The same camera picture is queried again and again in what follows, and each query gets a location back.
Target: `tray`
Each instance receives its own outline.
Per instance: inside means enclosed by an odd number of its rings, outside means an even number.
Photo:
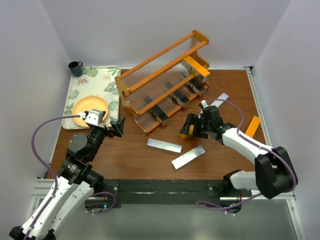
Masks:
[[[119,117],[119,92],[115,82],[115,77],[119,75],[118,66],[82,67],[82,76],[71,76],[63,115],[71,115],[74,105],[82,98],[98,96],[108,104],[109,111],[104,123],[111,127],[110,121],[116,121]],[[62,127],[67,130],[86,128],[77,125],[72,118],[63,119]]]

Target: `wooden dish rack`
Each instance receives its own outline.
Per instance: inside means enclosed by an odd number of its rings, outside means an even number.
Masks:
[[[169,118],[202,96],[209,63],[197,50],[209,39],[197,30],[115,77],[125,113],[144,134],[165,126]]]

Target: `wooden table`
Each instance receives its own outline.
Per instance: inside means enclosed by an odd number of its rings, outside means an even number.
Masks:
[[[186,109],[178,111],[170,118],[167,126],[159,126],[147,136],[127,117],[124,123],[122,138],[105,138],[97,153],[93,170],[105,179],[221,179],[225,174],[237,169],[253,171],[254,165],[235,150],[222,146],[211,138],[190,138],[182,141],[179,131],[185,123],[188,113],[198,114],[201,100],[214,99],[223,92],[229,95],[228,100],[236,104],[244,114],[241,127],[246,131],[252,118],[258,116],[248,76],[245,70],[211,70],[208,80],[209,89],[203,97],[198,97]],[[120,103],[119,116],[125,116]],[[223,103],[219,107],[220,115],[225,123],[238,125],[241,116],[231,105]],[[87,134],[89,130],[65,130],[61,128],[51,167],[57,173],[65,160],[66,149],[74,134]],[[162,152],[147,147],[148,138],[182,145],[184,154],[198,145],[202,145],[205,153],[191,163],[176,170],[171,161],[179,155]],[[265,143],[261,126],[254,138]]]

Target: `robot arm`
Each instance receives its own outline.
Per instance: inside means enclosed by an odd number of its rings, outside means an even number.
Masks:
[[[279,146],[273,148],[246,136],[231,123],[224,123],[216,106],[200,104],[199,115],[189,113],[180,138],[189,137],[207,139],[210,135],[222,145],[228,146],[250,160],[255,165],[255,172],[233,171],[224,176],[224,189],[259,190],[268,199],[288,192],[298,178],[287,151]]]
[[[90,127],[90,133],[72,137],[66,159],[58,172],[57,191],[54,191],[53,184],[35,213],[22,226],[11,230],[9,235],[13,239],[55,240],[68,217],[84,205],[86,199],[103,190],[104,178],[91,170],[89,162],[94,160],[105,137],[122,137],[125,121],[123,117],[111,122],[112,128],[107,128],[102,123],[104,114],[95,109],[79,113]]]

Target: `mug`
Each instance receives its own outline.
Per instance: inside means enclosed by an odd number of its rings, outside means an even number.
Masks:
[[[72,61],[69,63],[69,69],[73,76],[80,77],[82,75],[82,61]]]

